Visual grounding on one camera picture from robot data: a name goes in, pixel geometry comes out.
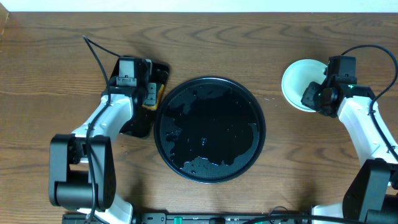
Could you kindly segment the mint plate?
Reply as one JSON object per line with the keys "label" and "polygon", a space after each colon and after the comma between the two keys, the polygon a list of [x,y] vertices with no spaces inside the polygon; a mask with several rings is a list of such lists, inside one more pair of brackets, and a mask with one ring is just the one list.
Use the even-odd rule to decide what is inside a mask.
{"label": "mint plate", "polygon": [[326,64],[314,59],[302,59],[289,65],[281,81],[285,99],[298,110],[314,113],[315,110],[304,106],[301,99],[311,82],[323,83],[326,78],[324,74],[326,67]]}

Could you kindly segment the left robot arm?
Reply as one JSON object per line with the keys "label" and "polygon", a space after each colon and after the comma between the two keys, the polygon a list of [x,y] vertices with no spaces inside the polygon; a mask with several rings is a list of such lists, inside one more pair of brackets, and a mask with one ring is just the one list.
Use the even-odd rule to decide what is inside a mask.
{"label": "left robot arm", "polygon": [[149,135],[170,67],[121,57],[93,114],[50,142],[49,200],[66,208],[62,223],[140,223],[133,204],[116,192],[112,144],[119,134]]}

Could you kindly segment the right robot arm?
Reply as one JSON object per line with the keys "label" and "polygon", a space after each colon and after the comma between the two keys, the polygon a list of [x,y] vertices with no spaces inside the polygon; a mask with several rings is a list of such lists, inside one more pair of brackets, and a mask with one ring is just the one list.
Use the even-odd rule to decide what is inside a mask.
{"label": "right robot arm", "polygon": [[355,77],[332,75],[296,85],[301,104],[345,126],[361,168],[341,203],[317,205],[312,215],[344,218],[364,223],[397,223],[397,143],[377,109],[368,86]]}

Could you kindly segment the orange sponge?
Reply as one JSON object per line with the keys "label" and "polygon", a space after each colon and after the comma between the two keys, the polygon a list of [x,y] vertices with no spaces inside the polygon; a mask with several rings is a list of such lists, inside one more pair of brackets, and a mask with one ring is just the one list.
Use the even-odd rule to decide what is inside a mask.
{"label": "orange sponge", "polygon": [[162,95],[164,93],[165,85],[161,83],[149,83],[147,86],[147,96],[142,107],[148,110],[155,111],[160,104]]}

